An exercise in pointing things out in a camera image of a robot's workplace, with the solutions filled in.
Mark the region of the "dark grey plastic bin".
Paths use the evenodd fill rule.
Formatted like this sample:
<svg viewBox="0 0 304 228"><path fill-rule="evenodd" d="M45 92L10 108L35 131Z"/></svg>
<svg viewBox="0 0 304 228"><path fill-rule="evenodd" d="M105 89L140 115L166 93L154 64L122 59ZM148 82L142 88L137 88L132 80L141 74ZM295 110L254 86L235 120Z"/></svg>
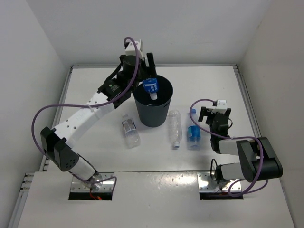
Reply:
<svg viewBox="0 0 304 228"><path fill-rule="evenodd" d="M158 127L165 122L173 95L173 87L168 79L162 76L156 79L159 85L156 100L151 99L143 85L139 85L133 93L140 121L148 127Z"/></svg>

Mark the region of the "clear crushed bottle blue cap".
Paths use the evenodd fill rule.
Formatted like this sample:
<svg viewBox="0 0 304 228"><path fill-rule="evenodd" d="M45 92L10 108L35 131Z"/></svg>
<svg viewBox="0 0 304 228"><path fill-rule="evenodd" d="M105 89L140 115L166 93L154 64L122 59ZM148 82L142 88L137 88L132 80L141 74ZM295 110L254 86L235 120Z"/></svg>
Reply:
<svg viewBox="0 0 304 228"><path fill-rule="evenodd" d="M181 114L178 110L169 111L169 138L174 150L180 148L182 139Z"/></svg>

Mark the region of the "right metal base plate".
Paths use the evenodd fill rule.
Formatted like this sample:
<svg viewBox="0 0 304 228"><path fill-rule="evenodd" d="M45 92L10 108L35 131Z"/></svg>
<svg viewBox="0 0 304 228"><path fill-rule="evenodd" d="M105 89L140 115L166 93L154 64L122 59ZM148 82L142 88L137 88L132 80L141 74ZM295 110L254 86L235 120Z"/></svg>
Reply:
<svg viewBox="0 0 304 228"><path fill-rule="evenodd" d="M217 184L207 171L197 172L198 187L200 193L224 193L228 192L230 186L236 180L228 180L224 183Z"/></svg>

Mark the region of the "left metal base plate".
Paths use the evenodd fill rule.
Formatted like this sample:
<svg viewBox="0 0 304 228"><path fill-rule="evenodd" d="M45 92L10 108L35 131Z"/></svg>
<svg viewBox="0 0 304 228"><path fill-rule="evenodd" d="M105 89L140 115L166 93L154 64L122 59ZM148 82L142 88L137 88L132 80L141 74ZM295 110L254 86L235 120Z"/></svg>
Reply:
<svg viewBox="0 0 304 228"><path fill-rule="evenodd" d="M114 172L102 172L99 173L97 178L93 181L101 181L93 185L93 192L95 193L110 193L113 190L115 184ZM90 191L91 184L86 184L73 177L70 192L73 193L88 193Z"/></svg>

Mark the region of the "blue label bottle white cap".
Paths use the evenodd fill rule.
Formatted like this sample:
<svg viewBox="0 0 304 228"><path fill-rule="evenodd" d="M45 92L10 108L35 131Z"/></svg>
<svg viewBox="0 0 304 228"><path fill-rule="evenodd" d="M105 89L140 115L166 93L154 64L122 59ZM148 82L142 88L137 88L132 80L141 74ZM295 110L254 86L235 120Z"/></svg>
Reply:
<svg viewBox="0 0 304 228"><path fill-rule="evenodd" d="M148 78L142 81L145 92L150 95L150 98L154 101L157 100L157 92L159 91L157 78Z"/></svg>

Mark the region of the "metal base plate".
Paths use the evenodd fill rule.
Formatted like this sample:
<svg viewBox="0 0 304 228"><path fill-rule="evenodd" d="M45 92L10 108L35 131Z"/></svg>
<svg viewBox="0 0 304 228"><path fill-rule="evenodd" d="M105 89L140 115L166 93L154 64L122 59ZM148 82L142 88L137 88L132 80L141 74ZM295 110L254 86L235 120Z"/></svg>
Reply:
<svg viewBox="0 0 304 228"><path fill-rule="evenodd" d="M217 184L207 171L197 172L198 187L200 193L224 193L228 192L230 186L236 180L228 180L224 183Z"/></svg>
<svg viewBox="0 0 304 228"><path fill-rule="evenodd" d="M99 173L97 178L93 181L101 181L93 185L93 192L95 193L110 193L113 190L115 184L114 172L102 172ZM91 184L86 184L73 177L70 192L73 193L88 193L90 191Z"/></svg>

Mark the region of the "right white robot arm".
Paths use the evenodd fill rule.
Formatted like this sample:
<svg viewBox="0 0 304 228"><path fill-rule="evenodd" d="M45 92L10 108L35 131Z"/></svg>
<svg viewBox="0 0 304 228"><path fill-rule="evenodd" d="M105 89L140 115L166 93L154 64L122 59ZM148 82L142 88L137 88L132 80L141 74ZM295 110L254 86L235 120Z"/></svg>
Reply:
<svg viewBox="0 0 304 228"><path fill-rule="evenodd" d="M261 144L254 139L226 140L221 136L229 137L229 115L231 109L225 113L214 112L213 109L202 107L199 114L199 121L206 117L206 124L212 133L210 144L217 154L230 154L239 157L238 163L217 165L211 177L217 183L228 180L241 179L252 182L257 174L263 150L263 162L258 181L280 178L283 175L283 167L278 159L270 141L266 137L259 137Z"/></svg>

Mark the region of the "white front cover board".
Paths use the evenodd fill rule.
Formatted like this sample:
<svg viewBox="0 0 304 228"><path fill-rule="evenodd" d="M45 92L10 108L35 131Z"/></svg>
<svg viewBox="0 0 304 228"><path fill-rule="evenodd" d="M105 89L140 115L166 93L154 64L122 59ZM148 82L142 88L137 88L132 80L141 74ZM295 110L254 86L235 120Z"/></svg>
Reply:
<svg viewBox="0 0 304 228"><path fill-rule="evenodd" d="M34 175L21 228L291 228L278 180L239 200L201 200L195 173L118 172L111 200L69 200L71 178Z"/></svg>

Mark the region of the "clear bottle white grey label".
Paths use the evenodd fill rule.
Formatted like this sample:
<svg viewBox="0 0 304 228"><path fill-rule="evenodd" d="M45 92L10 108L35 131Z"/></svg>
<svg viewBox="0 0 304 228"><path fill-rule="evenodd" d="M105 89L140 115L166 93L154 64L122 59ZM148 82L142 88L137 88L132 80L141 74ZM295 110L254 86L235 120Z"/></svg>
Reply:
<svg viewBox="0 0 304 228"><path fill-rule="evenodd" d="M133 118L127 114L123 114L122 126L127 147L130 149L139 146L141 144L141 139L134 124Z"/></svg>

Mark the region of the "left aluminium frame rail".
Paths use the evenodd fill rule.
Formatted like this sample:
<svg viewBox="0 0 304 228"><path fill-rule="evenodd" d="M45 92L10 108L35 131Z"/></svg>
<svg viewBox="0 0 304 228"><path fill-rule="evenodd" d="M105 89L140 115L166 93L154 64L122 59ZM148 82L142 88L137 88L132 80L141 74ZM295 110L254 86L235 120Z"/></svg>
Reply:
<svg viewBox="0 0 304 228"><path fill-rule="evenodd" d="M62 89L62 93L61 93L61 96L60 96L59 104L64 104L65 103L65 99L66 99L66 95L67 95L67 90L68 90L71 74L73 72L73 68L74 68L74 66L72 65L70 67L70 69L69 69L69 72L68 72L67 76L66 76L65 83L64 83L64 86L63 86L63 89ZM54 120L53 120L53 123L52 123L53 127L55 125L59 124L60 118L61 118L61 114L62 114L62 110L63 110L62 107L57 107L56 108L55 117L54 117ZM39 171L40 172L47 171L48 170L48 166L49 166L49 159L44 155L42 157L42 161L41 161L41 165L40 165Z"/></svg>

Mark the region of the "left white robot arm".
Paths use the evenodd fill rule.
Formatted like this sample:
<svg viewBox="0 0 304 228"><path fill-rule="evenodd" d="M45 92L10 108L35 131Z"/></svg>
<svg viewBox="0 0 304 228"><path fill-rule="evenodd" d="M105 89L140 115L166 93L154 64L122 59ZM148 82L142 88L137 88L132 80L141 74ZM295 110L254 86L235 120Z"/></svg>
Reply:
<svg viewBox="0 0 304 228"><path fill-rule="evenodd" d="M157 76L152 53L143 59L121 55L120 61L117 69L76 113L53 129L45 127L40 132L44 154L61 171L71 173L85 184L99 184L102 180L97 170L73 151L75 143L96 122L128 100L140 82Z"/></svg>

